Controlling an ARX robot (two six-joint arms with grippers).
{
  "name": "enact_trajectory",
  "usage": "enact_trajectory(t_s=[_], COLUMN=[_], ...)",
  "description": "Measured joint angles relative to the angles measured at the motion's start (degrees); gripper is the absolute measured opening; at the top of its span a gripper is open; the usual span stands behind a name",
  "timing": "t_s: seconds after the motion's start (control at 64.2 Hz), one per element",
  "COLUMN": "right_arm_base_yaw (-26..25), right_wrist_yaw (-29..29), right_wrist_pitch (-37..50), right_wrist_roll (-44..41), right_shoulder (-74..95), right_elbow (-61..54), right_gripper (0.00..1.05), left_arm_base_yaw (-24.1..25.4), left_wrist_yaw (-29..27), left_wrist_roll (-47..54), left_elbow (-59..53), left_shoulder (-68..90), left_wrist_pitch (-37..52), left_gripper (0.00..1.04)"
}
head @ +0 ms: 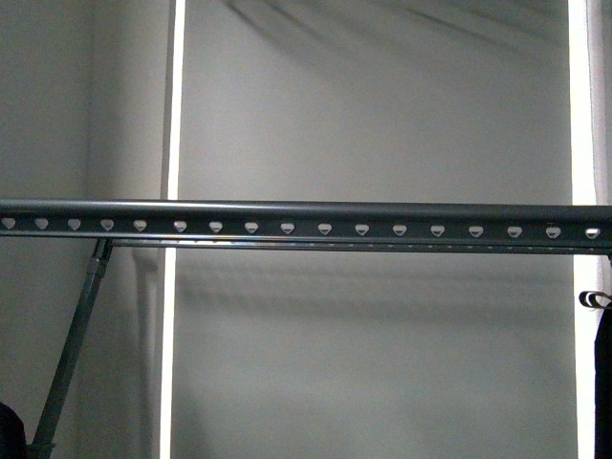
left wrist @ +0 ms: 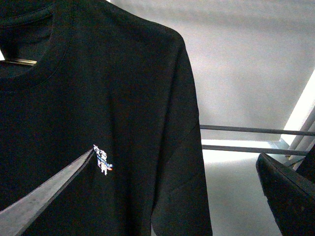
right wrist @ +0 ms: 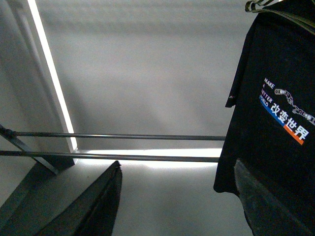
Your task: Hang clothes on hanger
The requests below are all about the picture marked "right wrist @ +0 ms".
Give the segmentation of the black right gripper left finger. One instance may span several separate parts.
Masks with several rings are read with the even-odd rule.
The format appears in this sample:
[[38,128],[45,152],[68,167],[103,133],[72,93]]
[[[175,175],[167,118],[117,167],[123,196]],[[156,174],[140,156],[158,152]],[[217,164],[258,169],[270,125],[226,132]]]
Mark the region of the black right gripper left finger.
[[123,174],[112,163],[75,201],[37,236],[110,236],[119,208]]

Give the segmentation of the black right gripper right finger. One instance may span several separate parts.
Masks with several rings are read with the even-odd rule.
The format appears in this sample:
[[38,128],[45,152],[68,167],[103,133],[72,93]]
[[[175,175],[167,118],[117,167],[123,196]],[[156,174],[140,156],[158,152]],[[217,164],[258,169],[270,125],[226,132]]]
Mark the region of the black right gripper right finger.
[[315,208],[304,199],[240,158],[234,166],[234,177],[238,197],[253,235],[315,234]]

